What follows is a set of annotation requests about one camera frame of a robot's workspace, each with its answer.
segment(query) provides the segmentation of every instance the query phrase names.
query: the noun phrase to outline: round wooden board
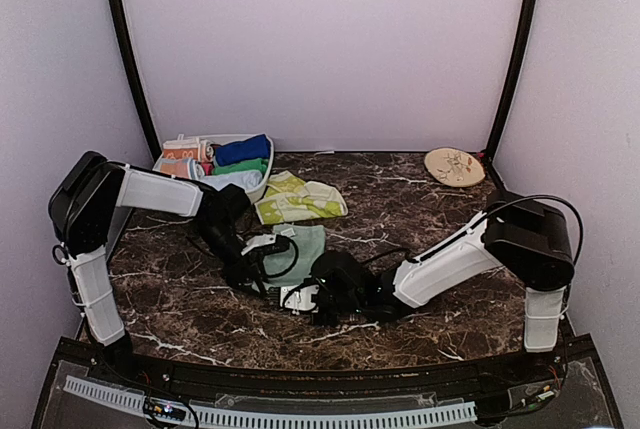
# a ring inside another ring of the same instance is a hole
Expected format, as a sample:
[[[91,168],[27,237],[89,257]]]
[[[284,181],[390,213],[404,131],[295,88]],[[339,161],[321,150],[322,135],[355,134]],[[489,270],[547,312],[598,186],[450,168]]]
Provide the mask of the round wooden board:
[[[449,147],[428,153],[424,165],[433,177],[451,187],[475,186],[485,178],[480,161],[471,154]]]

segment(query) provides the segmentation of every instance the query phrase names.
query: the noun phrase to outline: white cloth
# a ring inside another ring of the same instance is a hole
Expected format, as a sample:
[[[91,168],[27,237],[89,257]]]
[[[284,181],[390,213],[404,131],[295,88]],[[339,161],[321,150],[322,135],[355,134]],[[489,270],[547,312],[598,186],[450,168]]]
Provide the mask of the white cloth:
[[[229,184],[235,184],[245,191],[253,191],[262,182],[262,173],[260,171],[231,172],[218,176],[204,176],[200,178],[200,181],[218,191],[227,187]]]

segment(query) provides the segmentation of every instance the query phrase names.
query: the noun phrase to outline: black metal edge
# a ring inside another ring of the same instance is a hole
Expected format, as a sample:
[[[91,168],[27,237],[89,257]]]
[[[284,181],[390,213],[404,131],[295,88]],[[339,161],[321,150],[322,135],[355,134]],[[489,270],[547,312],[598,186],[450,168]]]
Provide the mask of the black metal edge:
[[[567,340],[567,354],[570,360],[582,357],[581,354],[588,351],[595,353],[590,335]],[[81,360],[83,365],[90,365],[91,360],[97,358],[91,345],[65,338],[60,340],[56,356],[71,358],[74,361]],[[135,356],[135,360],[154,384],[158,384],[157,387],[192,398],[212,399],[220,393],[265,397],[344,398],[430,392],[437,389],[441,397],[445,395],[474,399],[505,390],[503,383],[483,377],[482,374],[502,374],[504,378],[514,379],[514,373],[524,368],[525,374],[518,376],[522,382],[536,378],[544,380],[549,377],[546,367],[556,356],[563,358],[562,345],[546,354],[517,352],[464,362],[365,371],[243,369],[138,355]],[[164,374],[170,375],[168,384],[160,382]],[[98,379],[121,382],[99,366],[92,367],[90,375]]]
[[[142,125],[142,130],[144,132],[144,137],[147,140],[149,151],[151,151],[153,159],[156,160],[162,154],[162,149],[153,125],[153,120],[151,119],[149,106],[144,95],[142,82],[140,81],[138,66],[133,55],[133,46],[131,44],[131,37],[129,36],[129,29],[127,27],[127,19],[122,0],[109,0],[109,7],[111,8],[113,27],[116,31],[118,46],[120,47],[120,55],[122,57],[122,64],[124,65],[124,70],[127,74],[127,80],[129,81],[129,88],[131,90],[133,102],[136,106],[138,118],[140,119],[140,124]]]
[[[536,0],[522,0],[518,29],[516,30],[513,51],[511,52],[511,59],[509,61],[509,68],[507,69],[502,95],[500,96],[496,117],[493,121],[491,133],[489,134],[487,147],[482,151],[489,161],[493,160],[498,151],[500,139],[502,138],[502,133],[507,123],[509,110],[511,109],[511,103],[513,102],[513,96],[518,84],[518,78],[520,77],[520,70],[522,69],[522,61],[524,60],[527,49],[527,41],[529,39],[529,32],[531,31],[535,5]]]
[[[564,356],[564,347],[558,346],[555,352],[548,357]],[[503,394],[505,386],[488,384],[479,381],[481,372],[493,371],[499,375],[503,368],[513,368],[521,364],[524,353],[504,354],[473,361],[455,362],[449,364],[437,364],[430,366],[408,367],[403,369],[387,369],[372,371],[269,371],[252,369],[234,369],[203,364],[168,361],[148,356],[136,356],[137,362],[150,374],[170,374],[171,381],[161,387],[176,394],[195,399],[212,399],[220,394],[251,394],[257,397],[285,397],[285,398],[317,398],[317,394],[305,391],[303,388],[291,387],[291,381],[280,378],[295,376],[298,379],[306,379],[308,386],[319,385],[341,389],[331,391],[326,396],[332,398],[345,397],[375,397],[401,394],[415,394],[435,391],[439,399],[463,398],[467,401],[478,401],[479,398],[493,397]],[[623,428],[622,419],[615,403],[609,381],[604,372],[600,357],[589,334],[573,337],[567,340],[567,358],[569,361],[590,357],[596,367],[600,384],[603,388],[607,407],[616,428]],[[86,343],[61,338],[49,367],[45,383],[42,387],[40,399],[33,419],[32,429],[38,429],[44,417],[44,411],[48,400],[51,385],[55,378],[58,363],[61,360],[82,365],[90,369],[90,376],[106,381],[122,383],[110,372],[101,374],[99,365],[95,366],[96,354],[94,348]],[[188,381],[180,379],[180,376],[188,376],[191,371],[206,375],[206,379]],[[224,380],[233,373],[244,375],[238,377],[233,385],[226,385]],[[358,391],[344,391],[345,378],[360,374],[364,378],[362,389]],[[526,382],[535,382],[548,379],[548,374],[534,375]],[[265,391],[265,383],[276,381],[280,386],[279,394],[271,394]]]
[[[504,181],[502,180],[502,177],[500,177],[498,170],[493,165],[493,161],[484,156],[480,158],[480,161],[489,175],[489,178],[493,181],[494,186],[496,186],[496,189],[502,196],[504,196],[507,193],[507,187],[504,185]]]
[[[624,429],[622,416],[620,415],[620,409],[618,409],[618,404],[616,403],[616,400],[613,396],[613,390],[611,389],[609,378],[607,377],[607,373],[604,370],[604,365],[602,364],[602,360],[600,359],[600,355],[598,354],[595,345],[593,352],[595,353],[595,355],[592,356],[591,359],[593,361],[594,367],[596,368],[598,381],[600,382],[602,394],[604,395],[604,399],[607,403],[607,409],[609,409],[609,415],[611,416],[613,427],[615,429]]]
[[[47,375],[44,378],[42,389],[40,390],[40,396],[38,396],[38,404],[36,405],[36,410],[31,422],[31,429],[40,429],[40,427],[42,426],[45,409],[47,408],[49,395],[51,393],[51,390],[53,389],[53,382],[56,378],[56,373],[58,371],[58,365],[60,361],[64,360],[86,367],[89,367],[91,365],[90,353],[87,352],[85,354],[73,354],[69,353],[68,351],[61,350],[63,339],[65,338],[61,338],[58,342],[58,348],[53,355],[51,363],[49,363],[49,369],[47,369]]]

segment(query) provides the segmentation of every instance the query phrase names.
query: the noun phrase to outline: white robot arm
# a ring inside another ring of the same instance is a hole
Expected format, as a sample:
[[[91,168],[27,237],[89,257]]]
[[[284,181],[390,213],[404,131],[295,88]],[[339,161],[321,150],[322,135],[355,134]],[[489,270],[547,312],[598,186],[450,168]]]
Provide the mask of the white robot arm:
[[[328,251],[314,263],[309,280],[286,288],[281,305],[313,313],[319,323],[335,324],[338,315],[350,312],[397,319],[473,276],[505,266],[526,287],[525,350],[551,351],[574,275],[565,218],[540,202],[504,196],[492,195],[487,212],[379,277],[350,254]]]
[[[74,302],[85,314],[95,340],[110,346],[126,332],[113,297],[105,252],[115,208],[194,218],[210,250],[233,269],[228,282],[239,287],[262,284],[260,256],[285,251],[290,244],[295,248],[293,241],[281,236],[254,238],[245,247],[235,234],[235,220],[249,206],[244,191],[235,186],[216,191],[86,153],[51,198],[49,215],[61,242],[54,248],[54,258],[69,268]]]

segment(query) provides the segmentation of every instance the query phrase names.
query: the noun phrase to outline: cloth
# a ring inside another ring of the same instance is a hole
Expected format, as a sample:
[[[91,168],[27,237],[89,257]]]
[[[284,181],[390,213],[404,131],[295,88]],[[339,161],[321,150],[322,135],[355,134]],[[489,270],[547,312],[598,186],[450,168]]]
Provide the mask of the cloth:
[[[249,159],[269,159],[271,144],[267,136],[261,134],[246,141],[232,142],[216,149],[216,166],[228,166]]]
[[[304,182],[289,171],[269,178],[264,198],[256,203],[262,224],[346,216],[347,204],[335,187]]]
[[[153,170],[183,179],[200,179],[204,176],[202,166],[191,157],[178,160],[160,158],[153,166]]]
[[[268,159],[250,159],[248,161],[238,162],[229,166],[215,166],[213,168],[213,175],[219,176],[221,174],[231,174],[232,172],[242,171],[260,171],[264,176],[268,168]]]
[[[231,174],[221,174],[219,176],[205,176],[200,179],[201,182],[210,185],[214,189],[220,191],[229,184],[235,184],[245,192],[253,191],[262,182],[262,173],[260,171],[242,171],[232,172]]]
[[[186,159],[192,157],[198,162],[211,162],[213,159],[213,145],[206,139],[188,137],[180,134],[178,139],[162,144],[164,159]]]
[[[200,165],[202,166],[202,169],[204,169],[204,173],[206,176],[213,175],[213,164],[211,164],[210,162],[201,162]]]
[[[294,226],[279,224],[273,226],[274,234],[283,234],[291,238],[298,246],[298,262],[288,274],[269,281],[267,286],[297,286],[311,274],[311,265],[324,253],[325,231],[323,226]],[[280,254],[271,254],[264,258],[264,270],[267,274],[277,274],[291,265],[294,249]]]

